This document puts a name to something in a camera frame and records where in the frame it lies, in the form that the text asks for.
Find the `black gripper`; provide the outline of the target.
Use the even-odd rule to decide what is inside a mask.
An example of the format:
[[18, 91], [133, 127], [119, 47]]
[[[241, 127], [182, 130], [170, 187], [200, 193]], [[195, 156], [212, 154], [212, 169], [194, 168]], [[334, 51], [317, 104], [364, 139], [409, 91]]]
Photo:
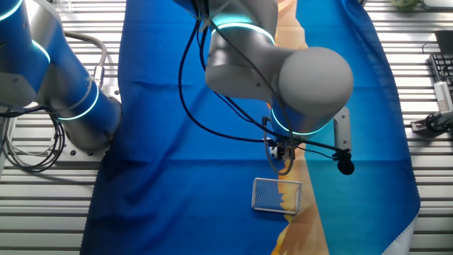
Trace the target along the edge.
[[284, 135], [271, 135], [268, 138], [268, 146], [276, 148], [276, 158], [278, 160], [295, 160], [295, 149], [297, 141], [291, 140], [290, 137]]

